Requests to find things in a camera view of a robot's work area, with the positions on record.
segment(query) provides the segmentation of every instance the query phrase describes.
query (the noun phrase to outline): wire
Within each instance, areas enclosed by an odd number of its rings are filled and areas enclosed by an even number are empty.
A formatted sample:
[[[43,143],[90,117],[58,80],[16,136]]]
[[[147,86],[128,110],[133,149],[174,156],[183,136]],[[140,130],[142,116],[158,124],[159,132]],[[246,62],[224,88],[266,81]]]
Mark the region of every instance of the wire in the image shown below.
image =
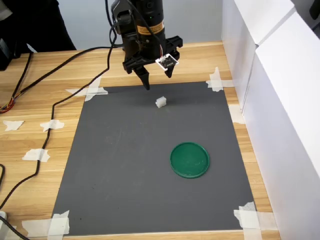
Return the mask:
[[[151,28],[148,26],[148,23],[146,22],[146,20],[144,19],[144,17],[142,16],[142,14],[138,11],[138,9],[133,5],[133,3],[130,0],[126,0],[128,2],[128,4],[130,5],[130,7],[136,12],[136,14],[139,16],[140,20],[143,22],[144,26],[146,27],[146,29],[148,29],[148,31],[151,33],[151,35],[156,39],[156,41],[159,43],[159,48],[160,48],[160,55],[161,57],[164,55],[164,50],[161,46],[161,41],[160,39],[155,35],[155,33],[151,30]]]
[[[32,58],[33,54],[34,54],[33,52],[30,52],[28,60],[27,60],[26,65],[24,67],[23,73],[22,73],[22,75],[21,75],[21,77],[20,77],[20,79],[19,79],[19,81],[18,81],[18,83],[17,83],[17,85],[16,85],[16,87],[15,87],[15,89],[13,91],[11,99],[7,104],[5,104],[4,106],[0,107],[0,114],[8,112],[14,106],[14,104],[15,104],[15,101],[14,101],[15,100],[15,95],[16,95],[17,91],[19,90],[19,87],[20,87],[22,81],[25,78],[25,75],[26,75],[27,70],[29,68],[29,65],[30,65],[31,58]]]
[[[18,232],[7,220],[5,220],[2,216],[0,216],[0,220],[10,228],[12,232],[14,232],[16,235],[18,235],[23,240],[30,240],[26,236],[23,236],[20,232]]]
[[[114,25],[112,25],[112,27],[110,28],[110,31],[109,31],[109,35],[111,35],[111,33],[113,32],[113,30],[115,29],[115,27],[118,25],[119,23],[115,23]],[[111,47],[108,47],[109,48],[109,52],[108,52],[108,55],[107,55],[107,68],[105,70],[103,70],[102,72],[100,72],[97,76],[95,76],[90,82],[88,82],[86,85],[82,86],[79,90],[77,90],[75,93],[71,94],[70,96],[60,100],[60,101],[57,101],[56,103],[54,103],[52,105],[52,110],[51,110],[51,120],[54,119],[55,117],[55,107],[67,100],[69,100],[70,98],[72,98],[73,96],[75,96],[76,94],[78,94],[80,91],[82,91],[84,88],[88,87],[90,84],[92,84],[97,78],[99,78],[101,75],[103,75],[104,73],[106,73],[109,69],[110,69],[110,57],[111,57],[111,53],[112,53],[112,50],[114,48],[114,45],[115,45],[115,41],[117,39],[117,35],[114,34],[114,38],[113,38],[113,41],[111,42]],[[50,133],[51,133],[51,128],[48,129],[47,131],[47,135],[46,135],[46,138],[45,138],[45,141],[43,143],[43,146],[42,146],[42,149],[45,149],[47,144],[48,144],[48,141],[49,141],[49,138],[50,138]],[[0,177],[0,186],[1,186],[1,183],[2,183],[2,180],[4,178],[4,175],[5,175],[5,166],[3,166],[2,164],[0,164],[0,166],[2,167],[2,173],[1,173],[1,177]],[[4,207],[4,205],[6,204],[6,202],[8,201],[8,199],[10,198],[10,196],[12,195],[12,193],[22,184],[24,183],[25,181],[35,177],[36,175],[38,175],[39,173],[39,169],[40,169],[40,160],[38,159],[37,160],[37,163],[36,163],[36,170],[35,170],[35,173],[24,178],[23,180],[21,180],[20,182],[18,182],[12,189],[11,191],[9,192],[9,194],[6,196],[6,198],[4,199],[4,201],[2,202],[2,204],[0,205],[0,210]],[[15,234],[17,234],[20,238],[22,238],[23,240],[29,240],[27,237],[23,236],[21,233],[19,233],[17,230],[15,230],[13,228],[13,226],[7,222],[3,217],[0,216],[0,220],[4,222],[4,224],[6,224]]]
[[[38,83],[40,83],[43,79],[47,78],[48,76],[50,76],[51,74],[55,73],[56,71],[58,71],[59,69],[61,69],[62,67],[64,67],[65,65],[67,65],[68,63],[70,63],[71,61],[73,61],[74,59],[88,53],[88,52],[91,52],[93,50],[97,50],[97,49],[109,49],[110,47],[109,46],[97,46],[97,47],[92,47],[92,48],[89,48],[89,49],[86,49],[86,50],[83,50],[81,52],[78,52],[77,54],[73,55],[72,57],[68,58],[66,61],[64,61],[63,63],[61,63],[60,65],[58,65],[56,68],[54,68],[53,70],[49,71],[48,73],[46,73],[45,75],[43,75],[42,77],[38,78],[36,81],[34,81],[33,83],[31,83],[29,86],[25,87],[24,89],[22,89],[20,92],[18,92],[17,94],[15,95],[12,95],[11,97],[11,100],[6,104],[4,105],[3,107],[0,107],[0,114],[4,114],[6,112],[8,112],[10,109],[13,108],[16,100],[18,97],[20,97],[22,94],[24,94],[26,91],[28,91],[30,88],[34,87],[35,85],[37,85]],[[29,67],[29,64],[30,64],[30,61],[28,59],[28,62],[27,62],[27,65],[25,66],[25,69],[23,71],[23,74],[21,76],[20,79],[23,79],[26,72],[27,72],[27,69]]]

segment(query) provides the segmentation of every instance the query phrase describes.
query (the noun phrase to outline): green lid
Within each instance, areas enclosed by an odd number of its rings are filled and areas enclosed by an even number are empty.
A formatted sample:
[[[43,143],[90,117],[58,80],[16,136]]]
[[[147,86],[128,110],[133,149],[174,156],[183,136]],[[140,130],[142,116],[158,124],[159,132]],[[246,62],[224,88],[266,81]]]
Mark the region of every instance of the green lid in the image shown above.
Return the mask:
[[[172,150],[170,162],[176,174],[183,178],[195,179],[208,170],[210,157],[201,145],[183,142]]]

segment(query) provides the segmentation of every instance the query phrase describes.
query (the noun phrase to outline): wooden tabletop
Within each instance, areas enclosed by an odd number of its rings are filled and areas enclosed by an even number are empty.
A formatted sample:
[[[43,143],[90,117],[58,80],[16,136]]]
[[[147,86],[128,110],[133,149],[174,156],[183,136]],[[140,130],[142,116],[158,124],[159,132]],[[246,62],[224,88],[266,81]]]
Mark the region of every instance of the wooden tabletop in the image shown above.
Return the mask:
[[[150,72],[150,84],[205,82],[210,79],[209,74],[212,74],[216,67],[219,67],[222,80],[232,79],[221,42],[186,44],[179,51],[179,65],[175,67],[172,78],[167,78],[156,64],[146,67]],[[35,53],[22,87],[26,87],[75,53],[77,52]],[[0,190],[1,203],[17,182],[35,172],[37,163],[22,160],[22,157],[30,149],[42,147],[47,133],[43,132],[40,124],[50,121],[52,105],[70,95],[66,89],[80,88],[104,70],[107,66],[107,54],[107,49],[99,49],[75,59],[21,96],[11,111],[0,115],[0,162],[6,167]],[[27,59],[28,55],[23,54],[21,58],[14,59],[6,71],[0,72],[0,105],[10,99]],[[134,73],[127,74],[124,71],[123,60],[123,51],[115,49],[111,55],[110,71],[102,76],[101,87],[141,85],[140,79]],[[228,104],[239,104],[234,88],[225,88],[224,92]],[[22,221],[51,218],[84,99],[84,96],[73,97],[55,108],[55,119],[64,122],[65,126],[51,132],[46,148],[50,159],[41,163],[39,174],[23,183],[2,209],[8,214],[9,222],[25,235],[27,231],[22,228]],[[5,131],[4,120],[25,122],[16,131]],[[260,212],[272,212],[246,126],[238,123],[233,125],[256,208]],[[263,231],[262,236],[264,240],[280,239],[278,231]],[[78,239],[67,235],[64,238]],[[242,230],[235,230],[104,235],[81,239],[243,240],[244,235]]]

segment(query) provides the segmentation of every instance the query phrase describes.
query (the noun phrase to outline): white cardboard panel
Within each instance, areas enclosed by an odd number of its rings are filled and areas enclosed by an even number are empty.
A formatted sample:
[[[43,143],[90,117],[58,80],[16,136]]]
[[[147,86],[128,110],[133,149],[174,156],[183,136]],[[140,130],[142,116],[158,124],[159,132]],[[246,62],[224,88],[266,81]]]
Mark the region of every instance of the white cardboard panel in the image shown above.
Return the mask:
[[[294,13],[256,54],[320,175],[320,40]]]
[[[293,12],[295,5],[290,0],[234,0],[252,36],[260,45]]]
[[[242,109],[256,45],[234,0],[223,0],[221,38]]]
[[[318,240],[320,179],[257,56],[243,114],[281,238]]]

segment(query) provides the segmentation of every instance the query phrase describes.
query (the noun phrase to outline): black cable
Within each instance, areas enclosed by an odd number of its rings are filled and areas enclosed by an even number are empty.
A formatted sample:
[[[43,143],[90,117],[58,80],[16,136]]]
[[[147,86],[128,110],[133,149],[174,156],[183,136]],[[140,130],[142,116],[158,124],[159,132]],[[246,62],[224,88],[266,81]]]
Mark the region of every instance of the black cable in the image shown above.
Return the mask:
[[[1,176],[0,176],[0,190],[1,190],[1,183],[2,183],[2,180],[4,179],[4,176],[5,176],[6,167],[4,165],[2,165],[1,163],[0,163],[0,167],[2,168],[2,172],[1,172]]]
[[[111,35],[112,31],[114,30],[114,28],[118,25],[119,23],[115,23],[114,25],[112,25],[112,27],[110,28],[110,31],[109,31],[109,35]],[[114,38],[113,38],[113,41],[111,42],[111,47],[109,48],[109,52],[108,52],[108,56],[107,56],[107,68],[105,70],[103,70],[102,72],[100,72],[97,76],[95,76],[90,82],[88,82],[86,85],[82,86],[79,90],[77,90],[75,93],[71,94],[70,96],[60,100],[60,101],[57,101],[56,103],[54,103],[52,105],[52,111],[51,111],[51,120],[54,119],[54,116],[55,116],[55,106],[58,105],[58,104],[61,104],[65,101],[67,101],[68,99],[72,98],[73,96],[75,96],[76,94],[78,94],[80,91],[82,91],[84,88],[88,87],[90,84],[92,84],[97,78],[99,78],[100,76],[102,76],[105,72],[107,72],[109,69],[110,69],[110,57],[111,57],[111,53],[112,53],[112,50],[114,48],[114,45],[115,45],[115,41],[117,39],[117,35],[115,34],[114,35]],[[49,141],[49,138],[50,138],[50,132],[51,132],[51,128],[48,129],[47,131],[47,135],[46,135],[46,139],[44,141],[44,144],[42,146],[42,149],[45,149],[47,144],[48,144],[48,141]],[[1,174],[1,177],[0,177],[0,183],[2,182],[2,179],[3,179],[3,176],[4,176],[4,171],[5,171],[5,168],[4,166],[1,164],[1,167],[3,167],[2,169],[2,174]],[[0,210],[4,207],[4,205],[6,204],[6,202],[8,201],[8,199],[10,198],[10,196],[12,195],[12,193],[17,189],[17,187],[19,187],[22,183],[24,183],[25,181],[35,177],[36,175],[38,175],[39,173],[39,169],[40,169],[40,160],[37,160],[37,164],[36,164],[36,170],[35,170],[35,173],[24,178],[23,180],[21,180],[20,182],[18,182],[13,188],[12,190],[9,192],[9,194],[6,196],[6,198],[4,199],[4,201],[2,202],[1,206],[0,206]],[[21,233],[19,233],[17,230],[15,230],[13,228],[13,226],[7,222],[3,217],[0,216],[0,220],[4,222],[4,224],[6,224],[15,234],[17,234],[20,238],[22,238],[23,240],[29,240],[27,237],[23,236]]]
[[[30,54],[29,54],[28,61],[26,62],[26,65],[25,65],[25,68],[24,68],[24,70],[23,70],[23,73],[22,73],[22,75],[21,75],[21,77],[20,77],[20,80],[18,81],[18,83],[17,83],[17,85],[16,85],[16,87],[15,87],[15,89],[14,89],[14,91],[13,91],[13,94],[12,94],[12,97],[13,97],[13,98],[15,98],[16,93],[18,92],[19,87],[20,87],[23,79],[25,78],[25,75],[26,75],[27,70],[28,70],[28,68],[29,68],[29,65],[30,65],[31,58],[32,58],[33,54],[34,54],[34,53],[33,53],[32,51],[31,51]]]
[[[0,220],[7,225],[8,228],[10,228],[10,230],[12,232],[14,232],[16,235],[18,235],[21,239],[23,240],[30,240],[29,238],[27,238],[26,236],[23,236],[20,232],[18,232],[7,220],[5,220],[2,216],[0,216]]]
[[[146,27],[146,29],[148,29],[148,31],[151,33],[151,35],[157,40],[157,42],[159,43],[159,45],[161,46],[161,42],[160,39],[155,35],[155,33],[151,30],[151,28],[148,26],[148,23],[146,22],[146,20],[144,19],[144,17],[142,16],[142,14],[138,11],[138,9],[135,7],[135,5],[133,5],[133,3],[130,0],[126,0],[128,2],[128,4],[131,6],[131,8],[135,11],[135,13],[139,16],[140,20],[143,22],[144,26]]]
[[[54,68],[53,70],[49,71],[48,73],[46,73],[45,75],[43,75],[42,77],[40,77],[39,79],[37,79],[36,81],[34,81],[33,83],[31,83],[29,86],[25,87],[24,89],[21,90],[21,93],[23,94],[24,92],[26,92],[27,90],[29,90],[30,88],[34,87],[35,85],[37,85],[38,83],[40,83],[43,79],[47,78],[48,76],[50,76],[51,74],[55,73],[57,70],[61,69],[62,67],[64,67],[65,65],[67,65],[68,63],[70,63],[71,61],[73,61],[74,59],[78,58],[79,56],[86,54],[88,52],[91,52],[93,50],[96,49],[109,49],[109,46],[97,46],[97,47],[92,47],[86,50],[83,50],[81,52],[78,52],[77,54],[73,55],[72,57],[70,57],[69,59],[67,59],[66,61],[64,61],[63,63],[61,63],[59,66],[57,66],[56,68]]]

